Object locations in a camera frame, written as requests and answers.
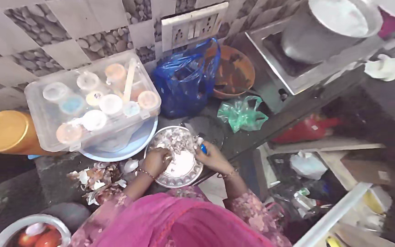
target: bangle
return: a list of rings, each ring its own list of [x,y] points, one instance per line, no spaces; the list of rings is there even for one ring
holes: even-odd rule
[[[154,178],[150,173],[146,172],[145,170],[143,170],[143,169],[141,169],[141,168],[138,168],[138,171],[147,174],[149,177],[151,177],[153,180],[155,180],[155,178]]]
[[[229,177],[229,176],[231,176],[232,174],[234,174],[234,172],[237,172],[239,169],[234,169],[234,171],[232,171],[230,174],[228,174],[228,175],[222,175],[222,174],[217,174],[217,177],[218,178],[226,178],[226,177]]]

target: green plastic bag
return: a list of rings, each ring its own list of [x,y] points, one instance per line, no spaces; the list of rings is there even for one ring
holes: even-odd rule
[[[250,100],[255,100],[254,108],[249,106],[248,101]],[[217,117],[224,123],[228,122],[234,133],[239,129],[249,132],[257,131],[269,119],[264,113],[256,111],[261,102],[262,99],[259,96],[248,96],[244,100],[236,99],[223,102],[217,111]]]

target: hand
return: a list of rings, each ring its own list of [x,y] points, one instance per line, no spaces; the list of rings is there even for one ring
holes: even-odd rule
[[[216,146],[207,141],[204,141],[202,144],[207,148],[207,154],[204,154],[199,147],[196,149],[196,160],[201,161],[211,170],[222,175],[228,175],[234,171],[234,167],[227,161]]]
[[[172,161],[172,154],[170,150],[163,148],[156,148],[147,154],[143,161],[142,169],[152,175],[154,178],[158,177]]]

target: blue plastic bag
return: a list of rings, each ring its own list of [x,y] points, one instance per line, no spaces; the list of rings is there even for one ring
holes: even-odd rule
[[[205,61],[211,41],[217,44],[216,56],[211,61]],[[161,114],[178,118],[196,115],[204,109],[213,93],[219,60],[220,46],[215,38],[164,59],[152,72],[152,79],[161,96]]]

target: gold container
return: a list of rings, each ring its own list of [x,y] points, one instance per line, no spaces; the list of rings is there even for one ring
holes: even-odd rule
[[[0,112],[0,153],[59,155],[40,147],[33,119],[28,113]]]

